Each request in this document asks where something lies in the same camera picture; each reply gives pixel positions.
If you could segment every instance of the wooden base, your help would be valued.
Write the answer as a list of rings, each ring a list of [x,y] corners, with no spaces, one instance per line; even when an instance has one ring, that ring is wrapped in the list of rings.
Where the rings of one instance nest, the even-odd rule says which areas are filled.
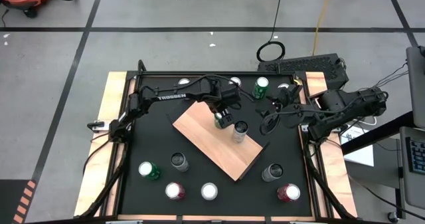
[[[263,149],[248,135],[242,143],[232,141],[234,125],[218,129],[204,102],[195,102],[173,126],[234,181],[242,178]]]

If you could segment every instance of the green soda can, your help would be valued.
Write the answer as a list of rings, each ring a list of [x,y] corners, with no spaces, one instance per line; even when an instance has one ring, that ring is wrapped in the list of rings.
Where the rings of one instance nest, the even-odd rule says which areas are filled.
[[[262,99],[266,94],[268,87],[268,79],[264,77],[258,78],[255,82],[254,90],[252,91],[252,95],[254,95],[255,99]]]
[[[139,173],[142,177],[149,180],[158,179],[161,175],[161,171],[159,171],[158,167],[151,162],[142,162],[139,166]]]

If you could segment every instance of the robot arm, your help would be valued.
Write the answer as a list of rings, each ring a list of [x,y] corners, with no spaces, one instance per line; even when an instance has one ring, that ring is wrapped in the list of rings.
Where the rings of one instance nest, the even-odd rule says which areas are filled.
[[[232,108],[240,101],[238,89],[236,83],[228,84],[226,81],[222,84],[222,77],[216,75],[205,75],[191,83],[175,85],[170,89],[142,86],[137,92],[129,95],[126,111],[118,119],[111,121],[110,139],[115,142],[126,141],[133,121],[147,114],[154,102],[184,98],[207,103],[213,114],[221,114],[222,127],[227,127],[233,123],[232,114],[227,108]]]

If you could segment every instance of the black floor line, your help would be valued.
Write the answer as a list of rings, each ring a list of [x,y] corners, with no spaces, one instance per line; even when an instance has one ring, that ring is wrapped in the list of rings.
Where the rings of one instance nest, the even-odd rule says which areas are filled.
[[[394,9],[397,12],[398,18],[400,19],[400,22],[403,25],[403,28],[406,29],[406,34],[407,37],[409,38],[410,44],[413,47],[417,47],[418,46],[418,42],[416,41],[416,39],[414,38],[413,32],[409,27],[409,24],[407,23],[406,17],[403,14],[403,11],[401,10],[400,5],[398,4],[397,0],[391,0],[392,5],[394,6]]]
[[[72,65],[68,73],[68,77],[66,77],[65,85],[62,90],[62,94],[60,95],[58,106],[56,107],[56,110],[54,111],[54,116],[50,124],[50,127],[48,129],[46,140],[44,141],[44,144],[42,146],[39,160],[37,161],[37,164],[35,166],[35,170],[33,173],[33,180],[35,180],[37,183],[39,183],[41,174],[43,173],[44,165],[46,164],[47,156],[48,156],[48,153],[50,152],[54,135],[56,134],[56,131],[58,129],[59,121],[60,121],[60,118],[62,117],[66,100],[68,99],[72,82],[74,81],[74,77],[75,77],[78,65],[80,64],[80,59],[84,51],[84,47],[86,46],[88,35],[90,34],[90,27],[92,27],[93,25],[94,17],[96,16],[96,12],[98,10],[99,4],[100,4],[100,0],[94,0],[94,4],[90,12],[90,15],[88,17],[84,32],[82,34],[80,44],[78,45],[78,48],[76,50],[74,60],[72,61]]]
[[[425,28],[410,29],[425,33]],[[7,27],[0,32],[84,32],[86,27]],[[272,32],[272,27],[90,27],[90,32],[168,33],[168,32]],[[276,32],[314,33],[315,27],[276,27]],[[320,33],[407,33],[405,28],[322,27]]]

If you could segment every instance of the keyboard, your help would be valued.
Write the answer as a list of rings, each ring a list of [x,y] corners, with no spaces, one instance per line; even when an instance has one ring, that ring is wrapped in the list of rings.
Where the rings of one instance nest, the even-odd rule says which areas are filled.
[[[410,140],[407,150],[410,171],[425,175],[425,143]]]
[[[261,62],[258,65],[258,71],[279,74],[293,71],[323,72],[327,88],[339,89],[348,81],[348,77],[337,60],[337,54],[273,60]]]

